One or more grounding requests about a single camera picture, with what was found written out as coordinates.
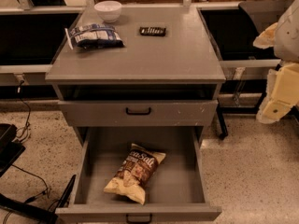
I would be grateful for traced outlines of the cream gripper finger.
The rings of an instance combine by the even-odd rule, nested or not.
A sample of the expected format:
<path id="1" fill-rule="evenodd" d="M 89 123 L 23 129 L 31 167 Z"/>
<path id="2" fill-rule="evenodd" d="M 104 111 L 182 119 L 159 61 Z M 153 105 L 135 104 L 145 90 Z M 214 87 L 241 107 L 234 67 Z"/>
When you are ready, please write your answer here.
<path id="1" fill-rule="evenodd" d="M 253 41 L 253 46 L 258 49 L 268 49 L 275 44 L 275 31 L 278 24 L 275 22 L 261 32 Z"/>

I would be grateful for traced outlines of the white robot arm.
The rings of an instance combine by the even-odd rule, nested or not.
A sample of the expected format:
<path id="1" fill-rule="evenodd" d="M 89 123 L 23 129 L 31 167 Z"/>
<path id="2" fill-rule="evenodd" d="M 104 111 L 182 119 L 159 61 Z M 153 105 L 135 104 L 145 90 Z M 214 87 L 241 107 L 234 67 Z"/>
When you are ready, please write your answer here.
<path id="1" fill-rule="evenodd" d="M 294 0 L 278 22 L 267 27 L 253 42 L 259 49 L 274 48 L 280 68 L 267 75 L 266 96 L 256 119 L 274 123 L 299 103 L 299 0 Z"/>

